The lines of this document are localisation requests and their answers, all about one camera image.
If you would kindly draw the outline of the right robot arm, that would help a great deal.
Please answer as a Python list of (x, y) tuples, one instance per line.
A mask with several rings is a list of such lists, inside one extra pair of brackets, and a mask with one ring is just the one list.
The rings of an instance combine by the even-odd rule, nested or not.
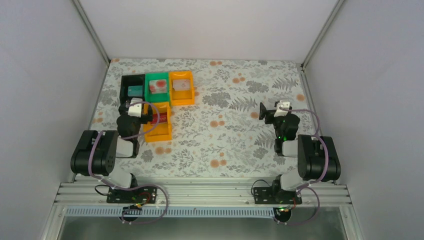
[(299, 134), (299, 110), (288, 101), (277, 101), (274, 107), (267, 109), (261, 103), (258, 118), (274, 128), (274, 152), (279, 157), (295, 159), (297, 170), (276, 177), (271, 185), (272, 195), (298, 195), (312, 184), (338, 180), (341, 165), (333, 139), (320, 136), (318, 130), (313, 135)]

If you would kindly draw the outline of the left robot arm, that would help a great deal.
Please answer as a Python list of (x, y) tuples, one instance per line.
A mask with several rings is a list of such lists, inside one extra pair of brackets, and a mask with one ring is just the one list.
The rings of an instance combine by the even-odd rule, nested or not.
[(97, 179), (115, 191), (134, 192), (139, 186), (134, 174), (115, 166), (116, 158), (136, 157), (139, 152), (139, 137), (154, 130), (160, 120), (160, 113), (150, 102), (137, 101), (129, 107), (148, 105), (147, 113), (140, 117), (123, 115), (133, 122), (132, 127), (124, 129), (124, 136), (117, 130), (83, 131), (70, 159), (70, 169)]

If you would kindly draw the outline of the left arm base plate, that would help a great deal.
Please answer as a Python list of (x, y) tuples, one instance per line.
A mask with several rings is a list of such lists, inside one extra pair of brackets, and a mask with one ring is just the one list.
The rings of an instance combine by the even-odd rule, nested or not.
[(136, 190), (109, 189), (106, 202), (108, 204), (154, 204), (156, 202), (158, 189), (146, 186)]

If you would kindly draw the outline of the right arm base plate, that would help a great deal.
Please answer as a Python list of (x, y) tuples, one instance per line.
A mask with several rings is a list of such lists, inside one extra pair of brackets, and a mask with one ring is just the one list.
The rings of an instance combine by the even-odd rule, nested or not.
[(254, 203), (256, 205), (300, 205), (302, 198), (294, 191), (278, 190), (271, 187), (254, 187), (252, 190)]

